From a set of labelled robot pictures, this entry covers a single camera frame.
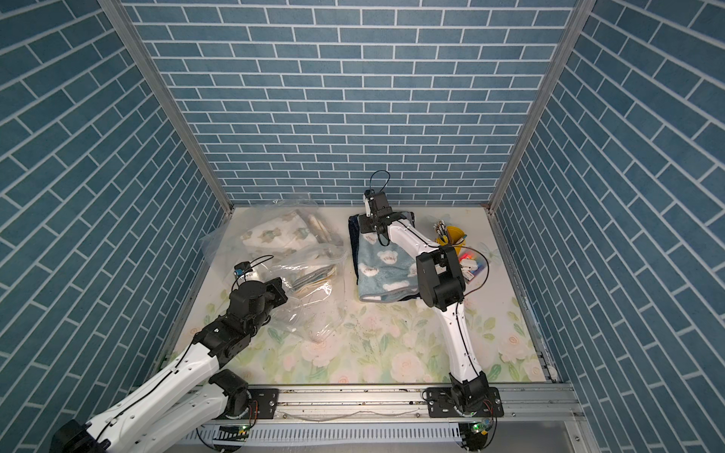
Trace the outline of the navy blue star blanket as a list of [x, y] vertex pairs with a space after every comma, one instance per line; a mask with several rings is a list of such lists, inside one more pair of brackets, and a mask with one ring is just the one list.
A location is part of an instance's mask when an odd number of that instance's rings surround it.
[[399, 245], [382, 245], [376, 233], [362, 234], [357, 215], [349, 218], [349, 235], [358, 283], [365, 292], [417, 287], [415, 260]]

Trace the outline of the light blue bear blanket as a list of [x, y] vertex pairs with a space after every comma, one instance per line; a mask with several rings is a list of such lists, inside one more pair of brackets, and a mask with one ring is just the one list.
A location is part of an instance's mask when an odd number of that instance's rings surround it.
[[393, 303], [419, 297], [415, 259], [395, 243], [381, 245], [376, 233], [352, 237], [354, 266], [362, 302]]

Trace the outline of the clear plastic vacuum bag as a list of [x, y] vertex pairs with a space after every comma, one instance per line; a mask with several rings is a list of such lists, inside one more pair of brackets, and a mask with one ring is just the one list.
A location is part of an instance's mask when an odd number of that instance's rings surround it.
[[[335, 243], [323, 243], [299, 251], [277, 251], [246, 247], [240, 236], [274, 217], [300, 210], [321, 218]], [[268, 281], [280, 277], [288, 302], [272, 311], [276, 328], [321, 343], [341, 326], [345, 306], [345, 264], [349, 251], [343, 237], [310, 198], [279, 200], [243, 211], [201, 240], [201, 250], [210, 270], [226, 283], [234, 281], [239, 262], [258, 260], [247, 280]]]

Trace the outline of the cream bear print blanket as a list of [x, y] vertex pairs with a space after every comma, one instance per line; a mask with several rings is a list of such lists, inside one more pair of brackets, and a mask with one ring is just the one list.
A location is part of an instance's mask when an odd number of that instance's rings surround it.
[[290, 211], [253, 226], [240, 239], [246, 247], [277, 251], [299, 251], [314, 245], [336, 242], [319, 216], [300, 210]]

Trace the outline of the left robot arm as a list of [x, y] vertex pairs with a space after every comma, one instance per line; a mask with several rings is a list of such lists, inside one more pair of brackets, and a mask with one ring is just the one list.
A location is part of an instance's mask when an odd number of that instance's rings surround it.
[[162, 452], [219, 416], [255, 424], [262, 404], [227, 365], [287, 300], [279, 277], [241, 283], [227, 311], [196, 332], [179, 357], [103, 413], [62, 425], [50, 451]]

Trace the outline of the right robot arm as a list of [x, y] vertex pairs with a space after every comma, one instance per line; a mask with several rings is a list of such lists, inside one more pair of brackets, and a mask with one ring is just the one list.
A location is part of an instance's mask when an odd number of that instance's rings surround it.
[[456, 411], [498, 420], [503, 415], [498, 390], [489, 384], [467, 330], [466, 279], [454, 247], [425, 237], [403, 213], [394, 211], [383, 191], [366, 190], [364, 207], [366, 212], [358, 217], [361, 232], [375, 233], [415, 259], [418, 292], [442, 326]]

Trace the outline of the pens in bucket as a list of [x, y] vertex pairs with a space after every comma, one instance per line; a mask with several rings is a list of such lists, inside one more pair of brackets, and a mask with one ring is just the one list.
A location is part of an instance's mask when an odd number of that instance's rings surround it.
[[449, 239], [449, 232], [447, 231], [447, 225], [443, 220], [439, 220], [434, 224], [434, 229], [437, 234], [437, 236], [441, 240]]

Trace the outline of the yellow metal pen bucket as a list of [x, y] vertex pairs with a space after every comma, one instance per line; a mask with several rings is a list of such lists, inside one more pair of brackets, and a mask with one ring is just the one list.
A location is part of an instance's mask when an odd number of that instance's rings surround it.
[[436, 238], [436, 243], [439, 243], [439, 245], [451, 245], [455, 248], [457, 252], [460, 251], [460, 249], [466, 244], [466, 233], [464, 230], [461, 230], [460, 228], [453, 227], [453, 226], [447, 226], [447, 231], [449, 232], [449, 239], [441, 240], [438, 236]]

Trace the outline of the clear box of stationery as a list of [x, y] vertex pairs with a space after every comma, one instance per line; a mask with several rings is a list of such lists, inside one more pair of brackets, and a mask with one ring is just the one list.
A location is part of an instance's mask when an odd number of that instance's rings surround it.
[[461, 247], [459, 253], [459, 264], [462, 268], [464, 279], [467, 282], [474, 280], [484, 274], [488, 269], [488, 260], [479, 252], [469, 248]]

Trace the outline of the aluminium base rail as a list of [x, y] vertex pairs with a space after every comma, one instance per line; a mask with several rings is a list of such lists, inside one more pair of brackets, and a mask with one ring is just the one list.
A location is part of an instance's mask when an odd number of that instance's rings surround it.
[[472, 422], [490, 418], [498, 422], [575, 422], [585, 412], [569, 384], [495, 383], [489, 403], [481, 409], [454, 408], [447, 385], [337, 384], [253, 386], [252, 408], [246, 415], [220, 415], [217, 421], [300, 423], [392, 423], [429, 420]]

